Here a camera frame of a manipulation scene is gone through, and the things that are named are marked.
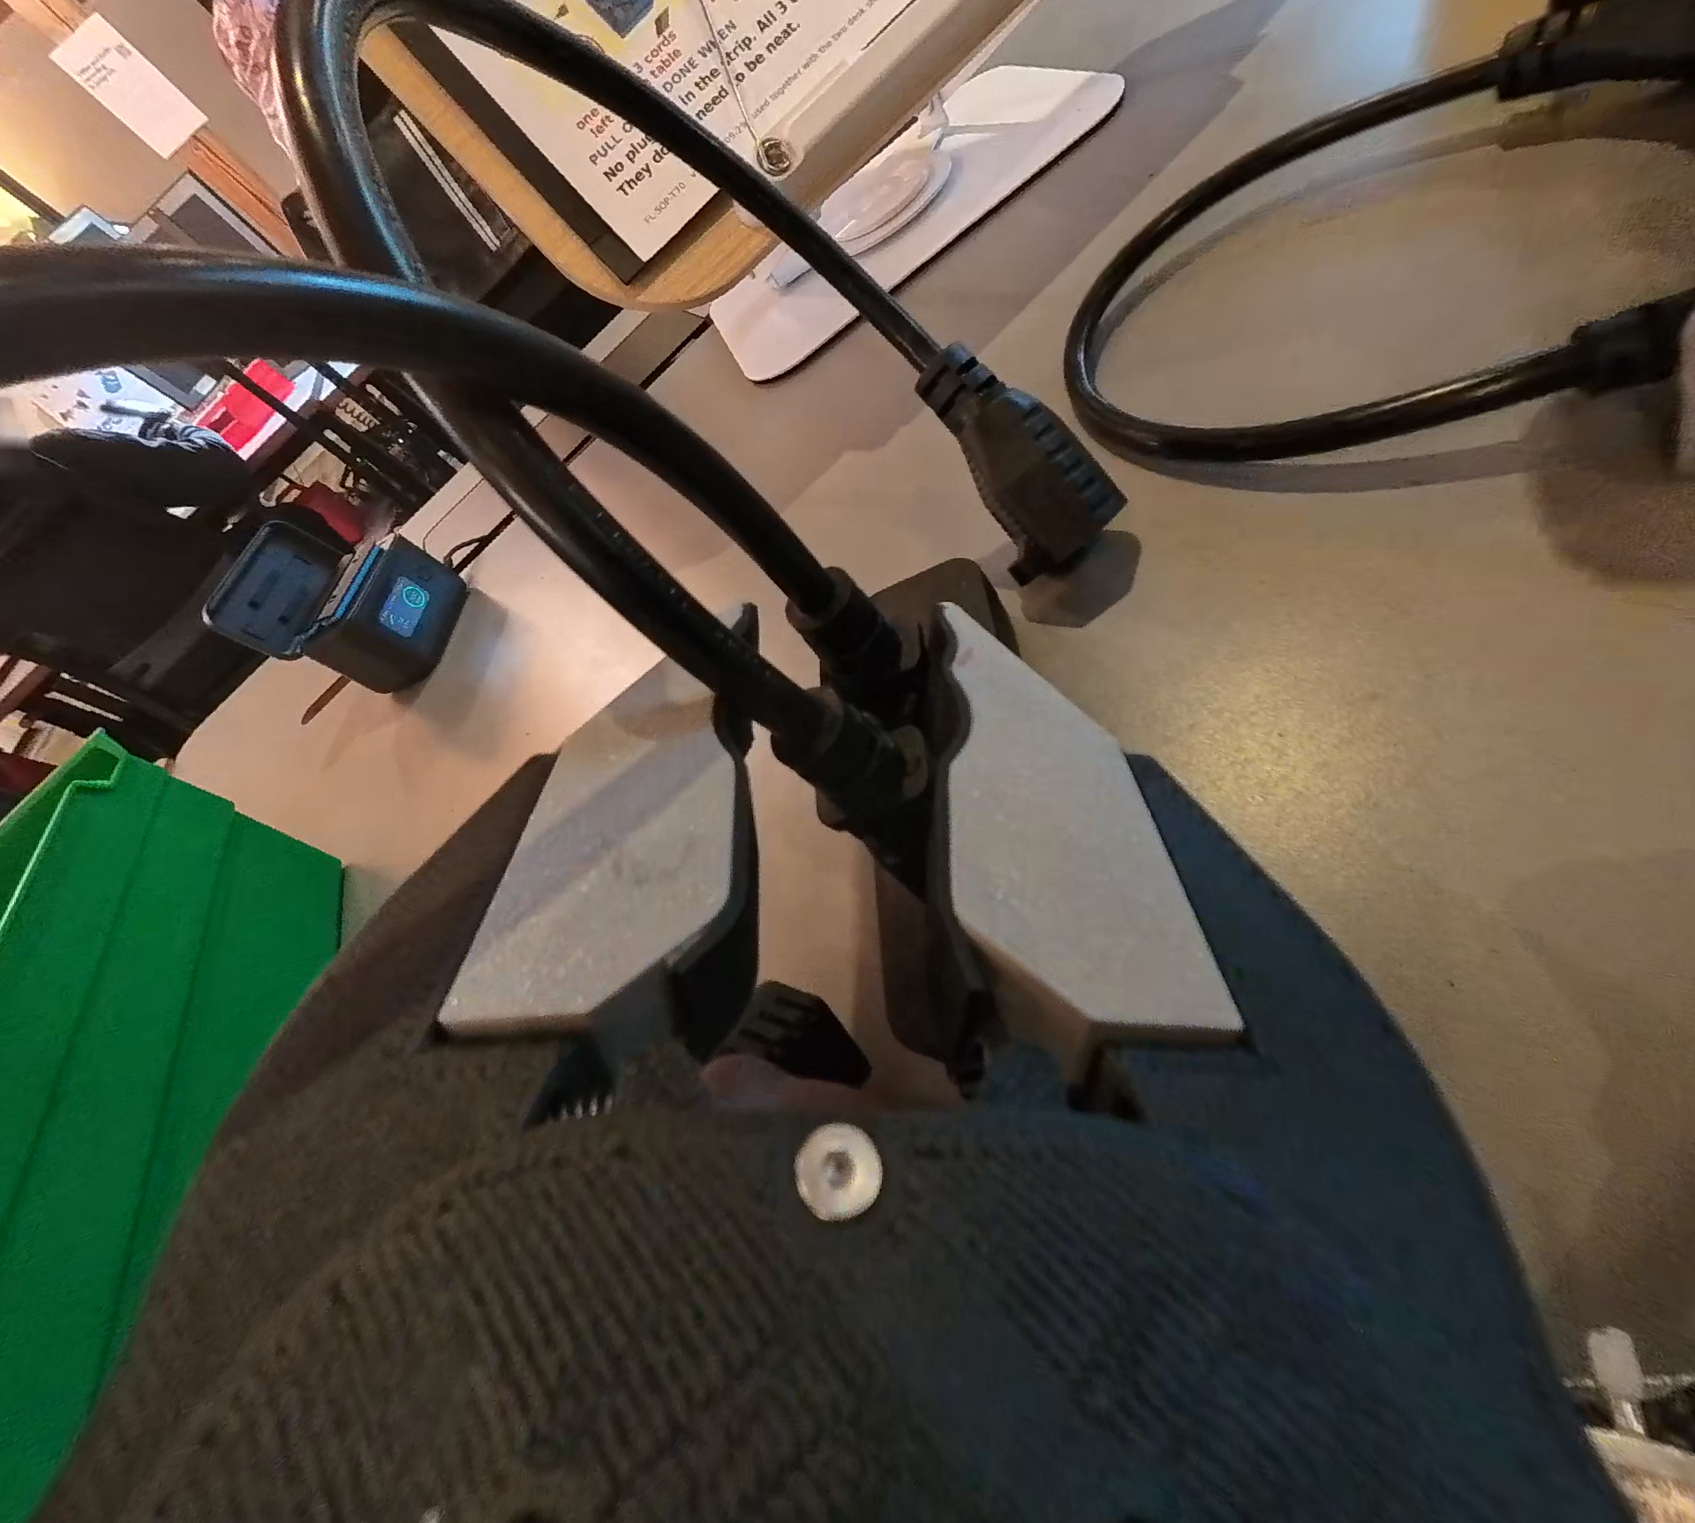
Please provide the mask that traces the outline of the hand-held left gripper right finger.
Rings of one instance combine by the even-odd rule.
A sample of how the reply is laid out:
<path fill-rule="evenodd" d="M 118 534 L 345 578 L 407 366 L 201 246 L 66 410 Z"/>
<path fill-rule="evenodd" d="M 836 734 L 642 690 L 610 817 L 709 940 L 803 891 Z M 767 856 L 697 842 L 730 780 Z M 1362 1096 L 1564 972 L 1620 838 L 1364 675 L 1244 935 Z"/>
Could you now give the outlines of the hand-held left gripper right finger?
<path fill-rule="evenodd" d="M 955 721 L 930 903 L 992 1024 L 1073 1085 L 1106 1046 L 1239 1046 L 1241 1009 L 1117 741 L 962 607 L 935 626 Z"/>

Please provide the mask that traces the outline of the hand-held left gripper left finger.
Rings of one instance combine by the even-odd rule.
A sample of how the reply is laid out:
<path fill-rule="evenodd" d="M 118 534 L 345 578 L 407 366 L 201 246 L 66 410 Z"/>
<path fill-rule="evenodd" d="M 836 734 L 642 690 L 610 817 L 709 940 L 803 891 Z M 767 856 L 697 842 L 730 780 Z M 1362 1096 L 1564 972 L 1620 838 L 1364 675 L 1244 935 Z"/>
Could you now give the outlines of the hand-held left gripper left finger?
<path fill-rule="evenodd" d="M 575 730 L 436 1011 L 455 1045 L 672 1039 L 704 1061 L 757 981 L 752 727 L 662 660 Z"/>

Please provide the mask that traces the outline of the black power strip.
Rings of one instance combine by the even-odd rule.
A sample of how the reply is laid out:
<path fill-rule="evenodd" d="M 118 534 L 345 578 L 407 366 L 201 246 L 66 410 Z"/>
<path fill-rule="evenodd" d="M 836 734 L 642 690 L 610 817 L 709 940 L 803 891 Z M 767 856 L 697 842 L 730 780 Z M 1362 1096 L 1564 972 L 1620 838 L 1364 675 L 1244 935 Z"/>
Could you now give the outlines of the black power strip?
<path fill-rule="evenodd" d="M 963 734 L 963 702 L 944 693 L 939 672 L 939 612 L 956 607 L 1016 652 L 1011 619 L 988 575 L 969 559 L 942 561 L 870 601 L 896 637 L 898 665 L 854 704 L 886 730 L 914 732 L 925 769 L 937 774 L 942 750 Z M 879 992 L 895 1043 L 937 1064 L 953 1089 L 972 1096 L 983 1082 L 993 1011 L 979 962 L 930 905 L 933 790 L 928 781 L 902 810 L 893 845 L 873 856 Z"/>

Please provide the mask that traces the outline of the dark charging case with screen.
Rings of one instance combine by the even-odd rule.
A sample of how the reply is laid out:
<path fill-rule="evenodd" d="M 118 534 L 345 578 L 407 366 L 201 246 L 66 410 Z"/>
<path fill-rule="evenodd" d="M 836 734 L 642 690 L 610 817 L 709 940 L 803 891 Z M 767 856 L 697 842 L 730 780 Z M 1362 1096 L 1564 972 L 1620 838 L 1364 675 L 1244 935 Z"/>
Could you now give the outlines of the dark charging case with screen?
<path fill-rule="evenodd" d="M 466 599 L 462 576 L 404 536 L 338 554 L 270 520 L 211 587 L 201 622 L 264 660 L 393 695 L 436 670 Z"/>

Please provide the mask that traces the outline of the green plastic bin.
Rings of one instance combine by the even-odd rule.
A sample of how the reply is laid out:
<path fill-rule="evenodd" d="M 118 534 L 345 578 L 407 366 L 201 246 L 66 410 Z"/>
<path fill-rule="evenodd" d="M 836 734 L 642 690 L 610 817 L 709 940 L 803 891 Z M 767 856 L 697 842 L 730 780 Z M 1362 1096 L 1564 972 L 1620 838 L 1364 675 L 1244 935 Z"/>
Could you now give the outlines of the green plastic bin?
<path fill-rule="evenodd" d="M 344 866 L 95 734 L 3 819 L 1 910 L 1 1518 L 28 1520 L 340 948 Z"/>

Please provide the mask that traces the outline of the white wall sign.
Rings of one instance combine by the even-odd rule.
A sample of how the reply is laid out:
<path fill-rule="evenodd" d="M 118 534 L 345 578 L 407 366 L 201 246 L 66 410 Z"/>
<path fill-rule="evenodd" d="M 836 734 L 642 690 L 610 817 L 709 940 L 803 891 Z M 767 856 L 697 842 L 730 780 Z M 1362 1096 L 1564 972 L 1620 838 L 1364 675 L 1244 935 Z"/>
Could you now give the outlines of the white wall sign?
<path fill-rule="evenodd" d="M 89 15 L 49 59 L 160 158 L 178 154 L 208 126 L 195 101 L 102 15 Z"/>

